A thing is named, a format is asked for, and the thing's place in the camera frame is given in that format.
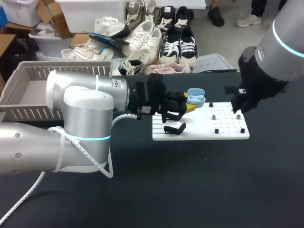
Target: white board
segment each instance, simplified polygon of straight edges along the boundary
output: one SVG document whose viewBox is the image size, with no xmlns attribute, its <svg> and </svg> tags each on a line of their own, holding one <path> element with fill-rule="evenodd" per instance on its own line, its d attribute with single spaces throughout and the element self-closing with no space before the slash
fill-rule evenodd
<svg viewBox="0 0 304 228">
<path fill-rule="evenodd" d="M 174 140 L 229 140 L 229 139 L 248 139 L 249 131 L 241 111 L 233 113 L 230 102 L 205 103 L 202 108 L 185 114 L 180 121 L 168 120 L 162 122 L 162 116 L 156 114 L 152 117 L 152 137 L 156 141 L 174 141 Z M 165 133 L 164 126 L 179 128 L 181 124 L 186 123 L 187 127 L 181 135 Z"/>
</svg>

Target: label sticker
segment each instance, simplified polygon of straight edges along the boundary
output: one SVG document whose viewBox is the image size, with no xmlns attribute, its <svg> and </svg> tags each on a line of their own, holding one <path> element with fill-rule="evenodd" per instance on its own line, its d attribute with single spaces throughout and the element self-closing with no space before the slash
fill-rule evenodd
<svg viewBox="0 0 304 228">
<path fill-rule="evenodd" d="M 142 113 L 149 114 L 150 111 L 151 111 L 151 107 L 150 106 L 143 106 L 142 107 Z"/>
<path fill-rule="evenodd" d="M 165 7 L 165 12 L 170 13 L 170 11 L 171 11 L 171 7 Z"/>
<path fill-rule="evenodd" d="M 135 2 L 129 2 L 129 7 L 134 8 Z"/>
</svg>

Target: black shoe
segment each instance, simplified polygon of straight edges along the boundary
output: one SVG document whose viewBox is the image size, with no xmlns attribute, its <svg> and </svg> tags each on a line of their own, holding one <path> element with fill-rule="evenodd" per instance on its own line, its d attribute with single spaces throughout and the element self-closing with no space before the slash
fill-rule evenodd
<svg viewBox="0 0 304 228">
<path fill-rule="evenodd" d="M 184 28 L 180 36 L 179 63 L 188 63 L 190 67 L 195 67 L 198 62 L 198 49 L 195 36 L 190 26 Z"/>
<path fill-rule="evenodd" d="M 175 8 L 173 6 L 161 7 L 159 25 L 157 27 L 166 32 L 171 25 L 175 24 Z"/>
<path fill-rule="evenodd" d="M 191 21 L 194 19 L 194 12 L 192 9 L 187 9 L 185 6 L 181 6 L 176 13 L 175 26 L 183 29 L 191 25 Z"/>
<path fill-rule="evenodd" d="M 171 25 L 162 40 L 159 61 L 164 63 L 177 63 L 179 52 L 179 29 Z"/>
<path fill-rule="evenodd" d="M 221 15 L 221 13 L 219 12 L 218 7 L 214 7 L 213 9 L 211 9 L 211 5 L 210 5 L 210 9 L 208 12 L 208 18 L 210 20 L 212 20 L 212 24 L 214 24 L 217 27 L 222 27 L 225 24 L 225 21 Z"/>
</svg>

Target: black table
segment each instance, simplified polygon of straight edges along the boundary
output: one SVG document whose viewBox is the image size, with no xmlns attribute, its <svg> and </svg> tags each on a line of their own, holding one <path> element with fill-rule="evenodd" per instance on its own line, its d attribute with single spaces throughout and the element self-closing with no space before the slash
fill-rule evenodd
<svg viewBox="0 0 304 228">
<path fill-rule="evenodd" d="M 165 77 L 168 90 L 204 88 L 207 102 L 228 102 L 223 86 L 239 82 L 239 73 Z M 302 228 L 303 88 L 304 80 L 290 83 L 245 114 L 248 140 L 157 142 L 150 116 L 121 120 L 112 179 L 47 173 L 3 228 Z M 0 176 L 0 217 L 37 177 Z"/>
</svg>

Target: storage bin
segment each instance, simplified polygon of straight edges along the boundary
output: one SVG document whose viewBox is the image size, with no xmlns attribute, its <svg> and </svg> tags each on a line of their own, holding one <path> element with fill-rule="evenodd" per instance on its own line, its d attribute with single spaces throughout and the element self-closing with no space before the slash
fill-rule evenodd
<svg viewBox="0 0 304 228">
<path fill-rule="evenodd" d="M 61 50 L 69 48 L 72 38 L 61 39 L 60 37 L 37 36 L 37 30 L 28 34 L 38 45 L 41 53 L 45 56 L 61 57 Z"/>
<path fill-rule="evenodd" d="M 63 120 L 60 112 L 46 105 L 47 77 L 52 70 L 111 76 L 112 62 L 22 62 L 3 89 L 0 112 L 5 112 L 12 122 Z"/>
<path fill-rule="evenodd" d="M 0 27 L 6 26 L 7 23 L 8 23 L 8 19 L 6 18 L 4 9 L 3 9 L 2 4 L 0 2 Z"/>
<path fill-rule="evenodd" d="M 60 3 L 72 33 L 94 32 L 95 20 L 102 16 L 124 22 L 124 0 L 55 0 Z"/>
<path fill-rule="evenodd" d="M 33 27 L 41 19 L 36 13 L 39 0 L 2 0 L 2 6 L 8 21 Z"/>
</svg>

